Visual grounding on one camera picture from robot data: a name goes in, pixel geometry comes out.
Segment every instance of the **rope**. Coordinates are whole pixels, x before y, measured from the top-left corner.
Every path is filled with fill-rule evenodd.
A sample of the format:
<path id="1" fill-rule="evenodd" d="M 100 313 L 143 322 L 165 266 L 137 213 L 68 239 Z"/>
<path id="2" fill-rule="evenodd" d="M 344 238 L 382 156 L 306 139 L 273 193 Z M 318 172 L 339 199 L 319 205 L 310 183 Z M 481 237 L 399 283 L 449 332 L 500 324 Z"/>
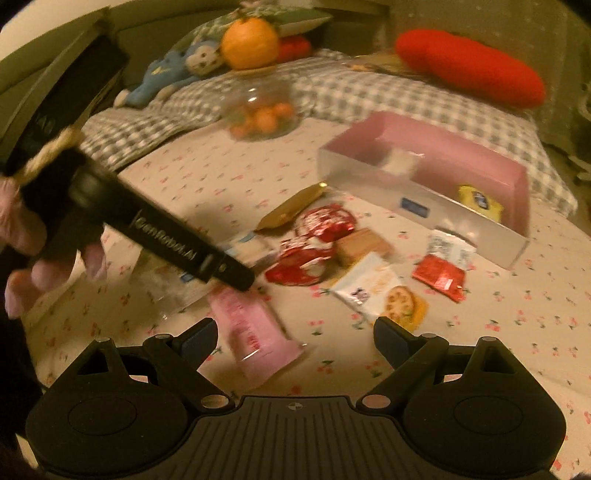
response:
<path id="1" fill-rule="evenodd" d="M 78 147 L 83 140 L 84 134 L 80 129 L 66 127 L 56 138 L 47 142 L 37 155 L 12 176 L 12 179 L 17 185 L 24 187 L 35 180 L 41 171 L 53 162 L 60 153 L 69 148 Z"/>

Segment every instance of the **black handheld device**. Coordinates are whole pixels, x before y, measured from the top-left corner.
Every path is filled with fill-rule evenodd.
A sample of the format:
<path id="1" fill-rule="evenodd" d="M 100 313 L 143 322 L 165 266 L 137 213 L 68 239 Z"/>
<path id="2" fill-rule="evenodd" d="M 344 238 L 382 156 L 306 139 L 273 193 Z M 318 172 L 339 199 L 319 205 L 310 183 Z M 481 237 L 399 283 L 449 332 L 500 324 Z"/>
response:
<path id="1" fill-rule="evenodd" d="M 454 346 L 382 317 L 374 342 L 395 371 L 356 406 L 236 405 L 197 371 L 217 345 L 212 319 L 141 347 L 99 339 L 33 408 L 27 438 L 55 480 L 556 480 L 564 416 L 500 340 Z"/>
<path id="2" fill-rule="evenodd" d="M 65 127 L 81 124 L 108 93 L 128 61 L 100 22 L 83 32 L 46 68 L 13 114 L 0 140 L 0 173 L 17 172 Z M 140 195 L 79 150 L 66 150 L 21 190 L 48 230 L 44 257 L 96 241 L 103 223 L 199 280 L 216 277 L 247 290 L 254 273 L 183 222 Z M 31 259 L 6 247 L 4 289 L 11 271 Z"/>

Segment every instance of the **glass jar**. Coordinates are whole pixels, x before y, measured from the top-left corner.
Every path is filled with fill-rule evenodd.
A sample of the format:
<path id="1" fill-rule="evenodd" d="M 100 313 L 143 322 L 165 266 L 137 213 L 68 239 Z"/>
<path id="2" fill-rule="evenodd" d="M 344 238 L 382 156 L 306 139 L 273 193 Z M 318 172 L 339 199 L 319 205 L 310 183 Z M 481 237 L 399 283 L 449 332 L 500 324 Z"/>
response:
<path id="1" fill-rule="evenodd" d="M 236 140 L 277 138 L 291 132 L 299 117 L 291 82 L 274 69 L 234 72 L 236 84 L 222 103 L 222 117 Z"/>

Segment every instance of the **plush toy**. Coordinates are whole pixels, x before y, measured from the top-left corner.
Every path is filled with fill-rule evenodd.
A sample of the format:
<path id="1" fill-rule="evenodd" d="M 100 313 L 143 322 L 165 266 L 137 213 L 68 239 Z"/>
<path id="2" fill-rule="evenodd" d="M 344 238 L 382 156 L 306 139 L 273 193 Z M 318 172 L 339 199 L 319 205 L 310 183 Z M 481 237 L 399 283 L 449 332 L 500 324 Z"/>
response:
<path id="1" fill-rule="evenodd" d="M 140 86 L 130 92 L 122 90 L 114 107 L 144 108 L 152 100 L 167 100 L 174 92 L 197 80 L 202 80 L 223 64 L 219 43 L 196 41 L 184 54 L 169 51 L 162 60 L 152 62 Z"/>

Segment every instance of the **small orange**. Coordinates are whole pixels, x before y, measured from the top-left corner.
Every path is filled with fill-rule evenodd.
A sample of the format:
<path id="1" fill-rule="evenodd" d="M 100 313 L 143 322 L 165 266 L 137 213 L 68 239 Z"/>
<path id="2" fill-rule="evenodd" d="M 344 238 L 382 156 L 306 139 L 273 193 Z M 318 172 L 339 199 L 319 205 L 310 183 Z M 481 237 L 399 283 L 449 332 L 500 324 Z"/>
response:
<path id="1" fill-rule="evenodd" d="M 233 127 L 230 127 L 230 134 L 237 140 L 242 140 L 249 133 L 250 132 L 246 129 L 244 125 L 234 125 Z"/>
<path id="2" fill-rule="evenodd" d="M 275 112 L 276 116 L 278 116 L 279 118 L 284 118 L 286 120 L 289 120 L 296 114 L 294 112 L 294 108 L 291 106 L 290 103 L 287 102 L 276 104 L 273 107 L 273 111 Z"/>
<path id="3" fill-rule="evenodd" d="M 258 109 L 254 120 L 257 130 L 265 135 L 274 133 L 279 126 L 273 109 L 269 107 Z"/>
<path id="4" fill-rule="evenodd" d="M 246 120 L 244 120 L 244 124 L 242 126 L 246 129 L 246 131 L 249 134 L 252 133 L 255 130 L 255 128 L 256 128 L 254 118 L 251 117 L 250 115 L 248 115 L 246 117 Z"/>

